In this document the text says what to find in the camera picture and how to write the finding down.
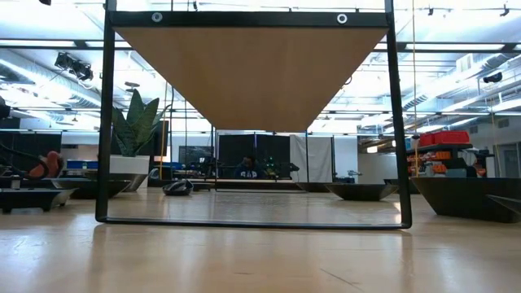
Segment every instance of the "wooden panel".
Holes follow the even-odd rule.
[[[116,28],[218,129],[305,131],[384,28]]]

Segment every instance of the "black metal frame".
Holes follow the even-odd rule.
[[[101,127],[99,139],[98,196],[96,220],[111,224],[132,225],[182,225],[230,228],[275,228],[315,230],[398,230],[412,225],[412,210],[405,154],[405,131],[403,129],[398,54],[394,21],[394,4],[385,0],[385,13],[344,13],[348,22],[337,21],[339,13],[318,12],[179,12],[162,11],[160,24],[152,20],[154,12],[116,11],[116,0],[106,0],[103,47],[103,88]],[[255,223],[237,221],[179,221],[147,218],[109,217],[107,185],[110,164],[112,91],[114,77],[115,32],[113,27],[293,27],[293,28],[388,28],[387,57],[391,84],[393,123],[395,125],[396,160],[400,186],[400,224],[309,224],[309,223]]]

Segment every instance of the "ceiling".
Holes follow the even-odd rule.
[[[32,85],[2,82],[2,71],[0,71],[0,95],[7,98],[7,102],[13,107],[20,107],[20,111],[14,115],[37,117],[38,119],[71,120],[72,117],[85,116],[90,123],[72,123],[73,125],[56,125],[56,127],[76,127],[77,129],[95,129],[95,112],[97,107],[89,100],[99,98],[101,90],[101,75],[103,52],[101,50],[77,50],[77,48],[63,47],[59,50],[46,49],[51,43],[42,43],[37,49],[23,46],[6,46],[12,40],[75,40],[75,41],[102,41],[103,40],[103,0],[53,0],[51,7],[41,5],[38,1],[13,1],[0,0],[0,52],[13,54],[13,59],[18,57],[25,61],[18,64],[30,72],[42,74],[46,78],[40,78]],[[396,1],[396,31],[397,40],[405,44],[416,42],[450,42],[450,43],[518,43],[521,42],[521,2],[520,1],[415,1],[415,19],[412,20],[412,2]],[[503,5],[509,9],[504,13]],[[196,4],[199,11],[382,11],[383,0],[207,0],[198,1]],[[168,0],[118,0],[118,9],[126,11],[167,11],[173,7],[174,10],[194,11],[194,3]],[[421,51],[416,54],[403,52],[399,54],[399,69],[401,78],[401,93],[403,97],[402,106],[414,101],[414,84],[416,85],[416,97],[425,99],[417,103],[417,111],[422,112],[417,117],[418,126],[431,125],[432,121],[443,125],[453,125],[459,121],[468,120],[469,116],[440,115],[439,112],[475,112],[482,113],[488,107],[484,104],[489,97],[478,98],[473,103],[450,109],[451,105],[462,103],[470,98],[483,96],[486,92],[493,93],[494,90],[509,85],[519,80],[519,59],[516,54],[508,55],[499,69],[485,68],[482,72],[474,74],[458,73],[458,60],[467,56],[464,51],[450,53],[444,52],[443,48],[429,50],[428,53]],[[59,52],[67,52],[73,58],[79,59],[92,65],[94,79],[88,82],[78,82],[74,76],[67,72],[61,72],[54,64]],[[8,56],[7,53],[0,54],[0,59]],[[495,54],[473,54],[472,64],[480,66],[482,62],[497,57]],[[160,105],[174,101],[173,108],[183,109],[185,106],[183,97],[168,85],[164,78],[158,74],[147,61],[137,52],[131,50],[118,50],[116,52],[115,70],[115,92],[114,100],[117,107],[125,108],[129,105],[129,87],[126,81],[139,84],[139,90],[146,100],[160,98]],[[3,64],[5,76],[16,71]],[[484,84],[481,77],[484,72],[502,70],[504,80],[497,84]],[[346,81],[346,85],[339,89],[335,97],[325,107],[324,112],[310,125],[309,131],[315,133],[360,133],[360,134],[391,134],[391,116],[386,111],[391,111],[390,90],[387,72],[387,54],[384,52],[371,53],[362,65]],[[87,102],[75,97],[69,100],[71,107],[77,111],[46,111],[42,107],[64,107],[65,98],[53,96],[51,88],[63,92],[69,91],[69,98],[75,93],[82,93]],[[512,88],[514,92],[508,92],[509,100],[515,101],[518,97],[517,86]],[[493,103],[504,103],[505,100]],[[504,111],[512,112],[517,107],[508,107]],[[184,118],[184,112],[174,112],[174,117]],[[190,131],[207,131],[209,123],[197,112],[191,111],[187,114],[190,119],[187,128]],[[412,123],[412,116],[405,116],[405,123]],[[174,124],[174,129],[184,131],[184,121],[179,120]]]

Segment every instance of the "white curtain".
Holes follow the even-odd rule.
[[[331,175],[331,138],[308,137],[309,181],[333,182]],[[306,182],[306,138],[290,136],[290,161],[300,168],[292,172],[293,181]]]

